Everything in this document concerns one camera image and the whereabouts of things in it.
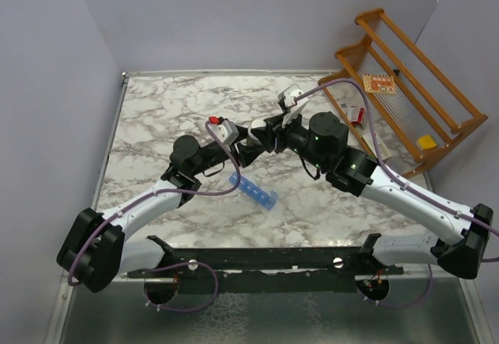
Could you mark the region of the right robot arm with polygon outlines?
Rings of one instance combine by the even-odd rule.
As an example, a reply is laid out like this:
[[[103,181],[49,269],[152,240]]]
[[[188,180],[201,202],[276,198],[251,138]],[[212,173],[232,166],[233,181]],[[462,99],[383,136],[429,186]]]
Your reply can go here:
[[[478,275],[490,238],[493,211],[484,204],[457,204],[400,176],[366,152],[350,147],[349,128],[331,112],[319,112],[304,127],[297,116],[252,122],[249,138],[267,151],[293,151],[336,189],[383,204],[412,219],[425,232],[409,236],[370,235],[359,268],[375,275],[396,264],[438,265],[464,279]]]

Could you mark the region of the white pill bottle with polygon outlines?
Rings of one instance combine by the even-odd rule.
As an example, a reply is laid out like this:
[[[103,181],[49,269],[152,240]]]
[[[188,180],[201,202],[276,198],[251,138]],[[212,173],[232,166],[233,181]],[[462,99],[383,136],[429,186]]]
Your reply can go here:
[[[258,145],[266,147],[269,141],[269,130],[267,124],[262,119],[251,122],[247,132],[248,145]]]

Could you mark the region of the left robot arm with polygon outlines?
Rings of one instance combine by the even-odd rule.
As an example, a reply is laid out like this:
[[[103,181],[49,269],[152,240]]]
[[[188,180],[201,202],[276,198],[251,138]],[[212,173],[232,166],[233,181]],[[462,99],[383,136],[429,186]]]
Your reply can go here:
[[[212,142],[200,146],[190,135],[173,144],[170,164],[152,187],[134,198],[102,212],[88,207],[81,211],[65,238],[56,262],[68,273],[70,286],[83,285],[100,292],[119,274],[146,268],[155,277],[166,276],[172,258],[151,239],[131,243],[129,238],[154,219],[187,204],[195,196],[220,197],[241,184],[242,168],[266,151],[276,139],[264,125],[237,126],[225,119],[205,124]],[[208,169],[230,161],[236,181],[227,189],[202,191],[197,178]]]

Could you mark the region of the blue weekly pill organizer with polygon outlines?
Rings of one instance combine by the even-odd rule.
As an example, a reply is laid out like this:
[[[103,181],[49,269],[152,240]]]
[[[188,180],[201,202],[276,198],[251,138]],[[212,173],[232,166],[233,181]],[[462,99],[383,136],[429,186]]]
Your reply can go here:
[[[247,179],[245,176],[241,176],[238,189],[268,211],[276,205],[279,198],[277,192],[273,190],[269,192],[262,190],[257,184]]]

